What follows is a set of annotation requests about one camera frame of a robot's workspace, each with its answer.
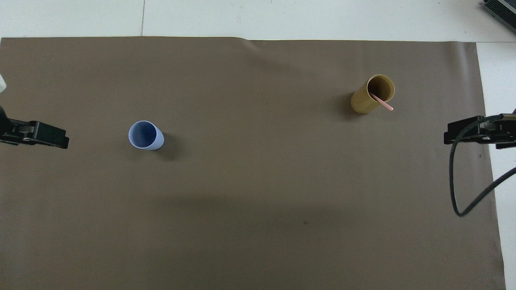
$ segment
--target cup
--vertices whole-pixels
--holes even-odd
[[[164,141],[163,133],[149,121],[138,121],[129,129],[129,142],[138,149],[156,150]]]
[[[351,107],[359,114],[367,114],[380,106],[369,93],[388,102],[394,96],[394,83],[383,74],[375,74],[353,96],[351,96]]]

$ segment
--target pen holder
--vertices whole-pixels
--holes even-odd
[[[380,106],[380,103],[369,94],[388,102],[394,96],[394,83],[390,78],[382,74],[373,75],[353,96],[351,96],[351,107],[359,114],[367,114]]]

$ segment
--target pink stick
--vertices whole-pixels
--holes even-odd
[[[384,102],[382,99],[380,99],[379,97],[373,95],[372,93],[369,93],[373,98],[375,98],[375,100],[377,100],[378,102],[380,102],[380,104],[382,104],[385,108],[389,109],[390,111],[394,110],[393,107],[389,106],[386,102]]]

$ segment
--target wooden cup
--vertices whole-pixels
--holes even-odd
[[[353,96],[351,96],[351,107],[359,114],[367,114],[380,106],[369,93],[388,102],[394,96],[394,83],[383,74],[373,75]]]

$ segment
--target brown mat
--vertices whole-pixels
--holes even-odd
[[[449,122],[484,115],[474,43],[2,39],[3,289],[504,289],[494,196],[452,210]],[[390,112],[359,116],[373,74]],[[133,148],[150,120],[163,148]],[[459,146],[461,208],[492,181]]]

